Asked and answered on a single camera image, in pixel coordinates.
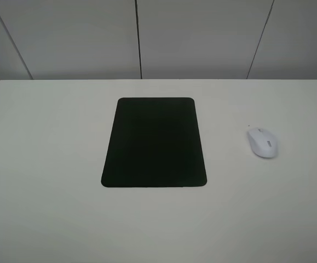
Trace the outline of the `white wireless computer mouse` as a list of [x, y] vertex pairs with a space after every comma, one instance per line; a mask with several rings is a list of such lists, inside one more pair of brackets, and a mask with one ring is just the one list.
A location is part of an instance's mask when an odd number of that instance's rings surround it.
[[255, 155], [261, 158], [275, 158], [278, 155], [278, 140], [268, 130], [252, 128], [246, 135]]

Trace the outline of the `black rectangular mouse pad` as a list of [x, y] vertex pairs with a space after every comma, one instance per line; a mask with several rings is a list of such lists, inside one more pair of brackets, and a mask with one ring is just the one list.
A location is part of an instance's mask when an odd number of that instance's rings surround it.
[[201, 187], [207, 183], [192, 98], [120, 98], [104, 187]]

